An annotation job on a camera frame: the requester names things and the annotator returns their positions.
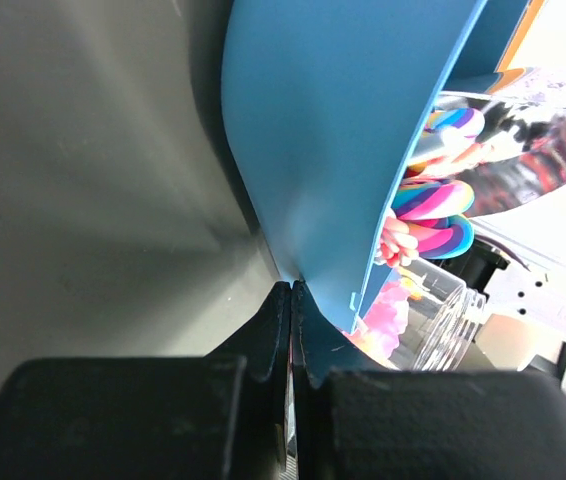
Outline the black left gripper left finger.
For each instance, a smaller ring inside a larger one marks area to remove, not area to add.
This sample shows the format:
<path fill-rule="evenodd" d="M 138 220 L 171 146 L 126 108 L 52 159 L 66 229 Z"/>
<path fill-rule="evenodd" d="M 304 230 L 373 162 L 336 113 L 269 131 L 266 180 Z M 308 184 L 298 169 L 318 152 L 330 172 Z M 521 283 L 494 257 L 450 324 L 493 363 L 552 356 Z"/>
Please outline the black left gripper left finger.
<path fill-rule="evenodd" d="M 202 357 L 42 358 L 0 389 L 0 479 L 275 479 L 291 289 Z"/>

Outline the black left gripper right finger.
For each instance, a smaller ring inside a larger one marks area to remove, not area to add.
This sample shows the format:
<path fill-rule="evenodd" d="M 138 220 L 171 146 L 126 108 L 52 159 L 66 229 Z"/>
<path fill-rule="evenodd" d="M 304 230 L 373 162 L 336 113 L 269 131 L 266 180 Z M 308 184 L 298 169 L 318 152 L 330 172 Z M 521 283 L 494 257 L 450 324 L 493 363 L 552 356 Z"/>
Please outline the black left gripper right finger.
<path fill-rule="evenodd" d="M 302 479 L 566 479 L 566 396 L 533 372 L 400 372 L 291 290 Z"/>

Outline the blue candy tray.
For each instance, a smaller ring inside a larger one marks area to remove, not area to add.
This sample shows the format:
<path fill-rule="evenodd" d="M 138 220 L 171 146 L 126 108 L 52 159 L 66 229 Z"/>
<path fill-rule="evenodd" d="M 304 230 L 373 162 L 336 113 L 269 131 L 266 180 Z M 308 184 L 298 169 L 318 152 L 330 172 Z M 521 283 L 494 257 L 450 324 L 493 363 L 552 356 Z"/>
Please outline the blue candy tray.
<path fill-rule="evenodd" d="M 449 78 L 493 72 L 523 1 L 237 1 L 224 128 L 275 263 L 350 331 L 387 202 Z"/>

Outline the silver metal scoop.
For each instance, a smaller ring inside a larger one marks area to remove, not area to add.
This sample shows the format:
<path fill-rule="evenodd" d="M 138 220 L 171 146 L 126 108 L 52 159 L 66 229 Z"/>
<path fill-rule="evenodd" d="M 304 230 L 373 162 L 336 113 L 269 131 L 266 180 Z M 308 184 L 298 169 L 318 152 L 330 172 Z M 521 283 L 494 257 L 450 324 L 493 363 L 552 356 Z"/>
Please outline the silver metal scoop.
<path fill-rule="evenodd" d="M 480 111 L 485 125 L 466 152 L 416 168 L 475 193 L 467 216 L 505 212 L 566 185 L 566 67 L 526 67 L 450 78 L 440 107 Z"/>

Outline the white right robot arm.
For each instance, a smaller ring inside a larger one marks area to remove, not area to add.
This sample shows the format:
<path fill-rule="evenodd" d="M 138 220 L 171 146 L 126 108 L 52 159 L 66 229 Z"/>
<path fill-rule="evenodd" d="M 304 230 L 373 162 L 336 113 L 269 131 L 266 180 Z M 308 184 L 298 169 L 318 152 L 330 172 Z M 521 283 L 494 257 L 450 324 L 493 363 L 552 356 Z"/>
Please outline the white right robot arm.
<path fill-rule="evenodd" d="M 502 369 L 544 357 L 566 394 L 566 185 L 471 223 L 474 245 L 444 265 L 487 298 L 480 348 Z"/>

